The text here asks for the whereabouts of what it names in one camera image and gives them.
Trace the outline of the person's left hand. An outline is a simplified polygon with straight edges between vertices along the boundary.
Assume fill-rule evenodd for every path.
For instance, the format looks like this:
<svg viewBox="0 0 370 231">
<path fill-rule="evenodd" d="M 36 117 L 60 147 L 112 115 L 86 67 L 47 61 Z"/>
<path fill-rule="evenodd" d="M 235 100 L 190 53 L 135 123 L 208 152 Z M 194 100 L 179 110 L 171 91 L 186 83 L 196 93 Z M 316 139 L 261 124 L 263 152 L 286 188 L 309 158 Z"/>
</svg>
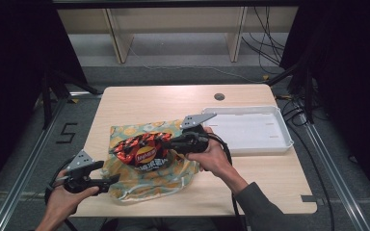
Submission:
<svg viewBox="0 0 370 231">
<path fill-rule="evenodd" d="M 94 186 L 79 193 L 71 193 L 63 186 L 57 186 L 49 197 L 45 215 L 53 222 L 61 222 L 72 215 L 84 199 L 98 191 L 99 187 Z"/>
</svg>

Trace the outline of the black metal stand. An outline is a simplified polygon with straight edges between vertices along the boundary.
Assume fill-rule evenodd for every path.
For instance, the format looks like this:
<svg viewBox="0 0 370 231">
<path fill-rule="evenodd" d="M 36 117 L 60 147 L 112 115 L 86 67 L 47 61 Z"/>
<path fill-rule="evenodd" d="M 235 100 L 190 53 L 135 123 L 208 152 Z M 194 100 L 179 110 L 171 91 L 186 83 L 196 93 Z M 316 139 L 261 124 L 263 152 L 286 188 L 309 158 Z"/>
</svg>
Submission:
<svg viewBox="0 0 370 231">
<path fill-rule="evenodd" d="M 269 87 L 277 84 L 278 82 L 284 80 L 286 77 L 291 76 L 290 83 L 287 87 L 291 94 L 299 94 L 302 92 L 304 94 L 304 113 L 307 120 L 313 123 L 312 116 L 312 75 L 310 71 L 309 64 L 307 62 L 297 62 L 293 64 L 276 77 L 267 80 L 265 84 Z"/>
<path fill-rule="evenodd" d="M 50 97 L 51 92 L 53 92 L 58 99 L 68 99 L 71 96 L 70 91 L 66 87 L 66 83 L 72 84 L 93 95 L 101 94 L 100 90 L 89 86 L 87 83 L 83 83 L 80 80 L 72 78 L 61 70 L 46 70 L 41 78 L 41 95 L 44 110 L 43 128 L 47 128 L 49 126 L 53 117 Z"/>
</svg>

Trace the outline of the aluminium floor rail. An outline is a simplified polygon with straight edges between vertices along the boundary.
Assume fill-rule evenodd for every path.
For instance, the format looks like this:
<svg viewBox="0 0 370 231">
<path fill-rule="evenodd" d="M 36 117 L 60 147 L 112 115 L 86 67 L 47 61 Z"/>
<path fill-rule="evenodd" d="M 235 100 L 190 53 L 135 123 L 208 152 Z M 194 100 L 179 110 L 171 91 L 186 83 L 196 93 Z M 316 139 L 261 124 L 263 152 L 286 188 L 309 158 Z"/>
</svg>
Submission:
<svg viewBox="0 0 370 231">
<path fill-rule="evenodd" d="M 329 176 L 329 179 L 331 180 L 331 183 L 356 231 L 370 231 L 370 224 L 367 221 L 366 216 L 363 214 L 356 198 L 334 163 L 328 149 L 322 141 L 321 136 L 315 128 L 315 125 L 310 122 L 305 113 L 302 113 L 300 118 L 301 121 L 304 122 L 306 132 L 308 133 L 309 138 L 317 151 L 319 159 L 323 164 L 326 173 Z"/>
<path fill-rule="evenodd" d="M 38 103 L 0 172 L 0 231 L 30 231 L 40 223 L 47 184 L 61 164 L 84 146 L 101 97 L 77 91 L 52 101 L 52 121 L 43 124 Z"/>
</svg>

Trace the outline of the red and black chip bag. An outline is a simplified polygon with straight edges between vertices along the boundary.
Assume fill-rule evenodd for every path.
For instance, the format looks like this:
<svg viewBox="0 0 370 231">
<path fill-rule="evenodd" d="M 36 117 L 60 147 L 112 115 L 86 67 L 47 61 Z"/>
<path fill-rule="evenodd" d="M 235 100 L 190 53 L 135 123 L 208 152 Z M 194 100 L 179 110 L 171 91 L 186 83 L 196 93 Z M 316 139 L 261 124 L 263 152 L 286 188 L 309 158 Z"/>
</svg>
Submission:
<svg viewBox="0 0 370 231">
<path fill-rule="evenodd" d="M 124 141 L 112 148 L 112 154 L 135 170 L 148 172 L 164 167 L 169 150 L 164 144 L 171 139 L 169 133 L 144 133 Z"/>
</svg>

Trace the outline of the black curtain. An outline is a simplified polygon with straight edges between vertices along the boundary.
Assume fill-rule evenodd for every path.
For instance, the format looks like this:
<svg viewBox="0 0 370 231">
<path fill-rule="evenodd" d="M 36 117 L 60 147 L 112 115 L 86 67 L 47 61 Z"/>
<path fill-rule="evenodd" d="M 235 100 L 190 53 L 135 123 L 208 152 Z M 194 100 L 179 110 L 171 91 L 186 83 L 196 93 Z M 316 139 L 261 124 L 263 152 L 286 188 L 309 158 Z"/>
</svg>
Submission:
<svg viewBox="0 0 370 231">
<path fill-rule="evenodd" d="M 311 72 L 337 130 L 370 181 L 370 0 L 302 0 L 280 66 L 295 64 L 328 11 Z"/>
<path fill-rule="evenodd" d="M 45 75 L 86 83 L 51 0 L 0 0 L 0 171 L 12 154 Z"/>
</svg>

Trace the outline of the orange-print shopping bag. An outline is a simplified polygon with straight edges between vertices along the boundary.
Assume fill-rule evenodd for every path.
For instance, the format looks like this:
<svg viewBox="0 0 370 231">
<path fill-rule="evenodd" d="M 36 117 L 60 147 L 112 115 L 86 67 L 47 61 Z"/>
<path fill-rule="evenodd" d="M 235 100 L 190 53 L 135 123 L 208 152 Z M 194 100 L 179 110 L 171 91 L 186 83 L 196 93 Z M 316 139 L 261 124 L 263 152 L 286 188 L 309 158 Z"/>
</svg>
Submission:
<svg viewBox="0 0 370 231">
<path fill-rule="evenodd" d="M 109 189 L 110 196 L 121 203 L 146 201 L 177 193 L 192 182 L 199 164 L 174 150 L 169 150 L 165 157 L 158 151 L 152 160 L 137 167 L 124 163 L 115 152 L 120 142 L 138 135 L 163 132 L 179 136 L 181 122 L 176 119 L 111 127 L 108 159 L 100 170 L 104 179 L 119 175 L 118 182 Z"/>
</svg>

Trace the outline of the person's legs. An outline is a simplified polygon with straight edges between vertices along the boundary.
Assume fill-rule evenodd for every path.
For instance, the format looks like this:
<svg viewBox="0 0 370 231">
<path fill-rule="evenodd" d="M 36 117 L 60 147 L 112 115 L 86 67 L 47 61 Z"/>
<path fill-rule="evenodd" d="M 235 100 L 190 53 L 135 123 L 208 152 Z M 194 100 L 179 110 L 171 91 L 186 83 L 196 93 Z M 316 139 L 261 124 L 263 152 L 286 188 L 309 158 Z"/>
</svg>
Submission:
<svg viewBox="0 0 370 231">
<path fill-rule="evenodd" d="M 100 231 L 244 231 L 236 218 L 113 218 Z"/>
</svg>

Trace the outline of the white plastic tray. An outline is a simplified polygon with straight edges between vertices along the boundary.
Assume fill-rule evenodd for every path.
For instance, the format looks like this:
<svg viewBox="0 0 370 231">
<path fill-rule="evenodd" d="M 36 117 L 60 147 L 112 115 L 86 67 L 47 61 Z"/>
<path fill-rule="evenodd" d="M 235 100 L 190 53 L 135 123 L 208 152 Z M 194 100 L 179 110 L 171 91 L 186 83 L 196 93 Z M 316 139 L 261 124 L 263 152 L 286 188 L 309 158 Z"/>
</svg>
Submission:
<svg viewBox="0 0 370 231">
<path fill-rule="evenodd" d="M 276 106 L 205 108 L 203 123 L 222 138 L 232 156 L 283 155 L 293 140 Z"/>
</svg>

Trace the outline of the person's right hand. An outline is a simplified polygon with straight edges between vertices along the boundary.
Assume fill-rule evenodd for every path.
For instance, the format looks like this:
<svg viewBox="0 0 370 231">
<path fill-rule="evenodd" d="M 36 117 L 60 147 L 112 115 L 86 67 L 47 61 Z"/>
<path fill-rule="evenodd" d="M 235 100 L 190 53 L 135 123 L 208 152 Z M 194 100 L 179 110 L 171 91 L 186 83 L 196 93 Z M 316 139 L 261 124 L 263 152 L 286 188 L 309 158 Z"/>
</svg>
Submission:
<svg viewBox="0 0 370 231">
<path fill-rule="evenodd" d="M 236 170 L 228 161 L 222 146 L 212 139 L 208 141 L 208 147 L 203 152 L 188 153 L 186 158 L 198 162 L 201 170 L 211 171 L 228 186 L 231 184 L 231 177 L 236 174 Z"/>
</svg>

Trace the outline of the beige wooden shelf unit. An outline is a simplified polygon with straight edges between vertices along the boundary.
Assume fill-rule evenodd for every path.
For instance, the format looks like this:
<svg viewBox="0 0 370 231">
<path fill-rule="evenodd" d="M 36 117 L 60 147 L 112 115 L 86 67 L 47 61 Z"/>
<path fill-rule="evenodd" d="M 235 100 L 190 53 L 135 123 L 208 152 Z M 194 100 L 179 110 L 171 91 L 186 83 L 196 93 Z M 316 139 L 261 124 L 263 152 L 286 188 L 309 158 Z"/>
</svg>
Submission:
<svg viewBox="0 0 370 231">
<path fill-rule="evenodd" d="M 108 34 L 117 62 L 126 62 L 136 34 L 223 33 L 230 60 L 238 60 L 244 33 L 258 33 L 265 23 L 272 33 L 288 33 L 296 7 L 204 7 L 59 10 L 70 34 Z"/>
</svg>

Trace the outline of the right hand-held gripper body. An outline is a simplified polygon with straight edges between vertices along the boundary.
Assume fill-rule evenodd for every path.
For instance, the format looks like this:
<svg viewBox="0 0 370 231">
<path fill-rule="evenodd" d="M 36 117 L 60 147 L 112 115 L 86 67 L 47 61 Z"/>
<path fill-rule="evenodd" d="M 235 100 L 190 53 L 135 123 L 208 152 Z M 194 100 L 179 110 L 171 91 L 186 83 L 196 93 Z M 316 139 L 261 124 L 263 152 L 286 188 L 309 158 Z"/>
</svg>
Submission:
<svg viewBox="0 0 370 231">
<path fill-rule="evenodd" d="M 181 154 L 203 152 L 209 138 L 202 124 L 214 116 L 215 113 L 187 115 L 180 124 L 182 134 L 172 139 L 172 148 Z"/>
</svg>

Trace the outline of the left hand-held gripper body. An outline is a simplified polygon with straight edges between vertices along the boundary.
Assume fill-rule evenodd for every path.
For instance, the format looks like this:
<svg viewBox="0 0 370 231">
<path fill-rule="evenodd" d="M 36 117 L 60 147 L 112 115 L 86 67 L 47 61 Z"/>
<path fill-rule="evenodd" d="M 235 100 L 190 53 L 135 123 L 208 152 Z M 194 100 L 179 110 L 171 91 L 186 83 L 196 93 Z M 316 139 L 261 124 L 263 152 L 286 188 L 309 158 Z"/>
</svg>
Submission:
<svg viewBox="0 0 370 231">
<path fill-rule="evenodd" d="M 87 188 L 94 187 L 90 174 L 102 168 L 103 165 L 103 161 L 95 161 L 85 150 L 81 150 L 66 168 L 65 189 L 70 193 L 80 193 Z"/>
</svg>

